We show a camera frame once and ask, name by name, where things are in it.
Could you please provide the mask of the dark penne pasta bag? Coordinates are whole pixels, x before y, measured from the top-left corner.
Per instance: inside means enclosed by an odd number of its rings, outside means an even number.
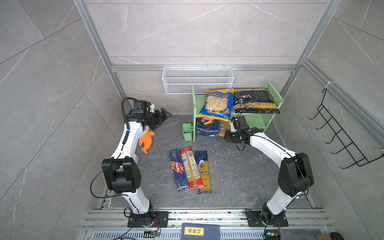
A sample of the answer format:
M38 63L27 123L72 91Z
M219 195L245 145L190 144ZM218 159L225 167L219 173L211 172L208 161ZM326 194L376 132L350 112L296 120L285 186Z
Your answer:
M233 108L236 113L280 114L267 89L236 89Z

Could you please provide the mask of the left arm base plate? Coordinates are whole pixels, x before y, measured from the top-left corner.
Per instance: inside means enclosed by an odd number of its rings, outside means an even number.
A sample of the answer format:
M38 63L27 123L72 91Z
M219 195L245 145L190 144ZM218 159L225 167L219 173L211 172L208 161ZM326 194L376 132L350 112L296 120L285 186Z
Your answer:
M130 214L127 227L128 228L166 228L168 226L170 212L155 211L146 214Z

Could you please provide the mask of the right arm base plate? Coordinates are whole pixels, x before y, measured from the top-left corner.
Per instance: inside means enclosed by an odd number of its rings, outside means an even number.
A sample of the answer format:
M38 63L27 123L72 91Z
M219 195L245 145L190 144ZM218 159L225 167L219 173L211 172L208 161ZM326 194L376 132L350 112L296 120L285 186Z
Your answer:
M288 227L289 223L285 212L279 215L272 215L268 210L252 211L246 209L244 211L249 227Z

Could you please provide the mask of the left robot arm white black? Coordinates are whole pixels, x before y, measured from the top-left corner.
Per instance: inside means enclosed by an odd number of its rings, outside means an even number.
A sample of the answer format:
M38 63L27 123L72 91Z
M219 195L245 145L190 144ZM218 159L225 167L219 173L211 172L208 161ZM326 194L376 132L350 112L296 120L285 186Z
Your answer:
M101 174L112 196L123 197L131 210L130 218L150 226L155 221L155 212L151 201L141 189L142 175L138 168L140 161L136 154L137 146L143 146L146 136L152 136L172 114L166 109L155 109L148 101L125 97L121 102L124 129L117 149L109 159L102 162Z

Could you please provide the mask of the blue Barilla spaghetti box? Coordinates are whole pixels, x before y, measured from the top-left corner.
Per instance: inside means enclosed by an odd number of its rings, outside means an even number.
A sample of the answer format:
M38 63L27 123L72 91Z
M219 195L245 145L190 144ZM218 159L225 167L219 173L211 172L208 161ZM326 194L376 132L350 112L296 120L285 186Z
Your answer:
M183 160L180 150L169 150L171 168L173 170L176 186L178 191L183 191L189 188L189 182L184 169Z

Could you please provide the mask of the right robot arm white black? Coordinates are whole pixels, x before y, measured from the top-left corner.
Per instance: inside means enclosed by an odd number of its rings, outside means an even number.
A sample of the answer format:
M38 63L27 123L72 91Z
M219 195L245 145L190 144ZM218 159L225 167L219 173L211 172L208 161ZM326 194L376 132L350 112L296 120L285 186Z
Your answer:
M279 187L261 212L263 223L272 226L283 217L287 207L314 184L310 159L305 153L284 148L258 128L250 128L244 116L232 118L230 126L225 133L226 142L256 148L280 169Z

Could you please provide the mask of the yellow spaghetti bag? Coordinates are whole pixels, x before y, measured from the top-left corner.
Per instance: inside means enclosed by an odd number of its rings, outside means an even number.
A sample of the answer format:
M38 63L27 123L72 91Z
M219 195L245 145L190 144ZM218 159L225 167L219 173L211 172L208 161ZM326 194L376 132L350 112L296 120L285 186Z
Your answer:
M218 136L224 137L226 134L226 131L231 131L231 123L223 120L219 120L220 122L220 131L218 133Z

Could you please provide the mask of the blue orecchiette pasta bag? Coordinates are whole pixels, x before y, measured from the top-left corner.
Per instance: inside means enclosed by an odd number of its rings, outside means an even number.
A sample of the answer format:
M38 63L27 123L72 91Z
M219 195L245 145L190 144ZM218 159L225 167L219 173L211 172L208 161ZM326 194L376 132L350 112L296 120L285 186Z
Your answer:
M199 118L229 122L233 108L235 89L206 90L205 105Z

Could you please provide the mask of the dark blue spaghetti bag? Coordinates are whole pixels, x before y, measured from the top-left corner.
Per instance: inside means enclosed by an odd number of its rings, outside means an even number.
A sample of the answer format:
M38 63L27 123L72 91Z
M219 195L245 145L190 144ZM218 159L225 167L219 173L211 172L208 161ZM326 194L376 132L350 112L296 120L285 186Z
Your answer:
M211 193L212 189L207 151L195 151L195 159L197 161L200 176L204 184L202 188L199 188L198 194L200 195Z

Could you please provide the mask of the blue Barilla rigatoni box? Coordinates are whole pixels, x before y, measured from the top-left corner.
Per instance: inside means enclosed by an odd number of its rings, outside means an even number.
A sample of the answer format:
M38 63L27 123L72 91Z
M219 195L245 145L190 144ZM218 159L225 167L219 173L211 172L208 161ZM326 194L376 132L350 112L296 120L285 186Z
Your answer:
M198 136L217 137L220 132L220 121L210 118L197 118L196 134Z

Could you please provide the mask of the red pasta packet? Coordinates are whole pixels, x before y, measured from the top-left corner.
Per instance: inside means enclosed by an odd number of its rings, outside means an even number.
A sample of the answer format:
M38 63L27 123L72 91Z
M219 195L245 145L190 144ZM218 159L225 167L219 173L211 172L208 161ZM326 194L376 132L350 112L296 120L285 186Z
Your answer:
M192 147L181 149L180 154L190 190L203 188L204 183L201 178Z

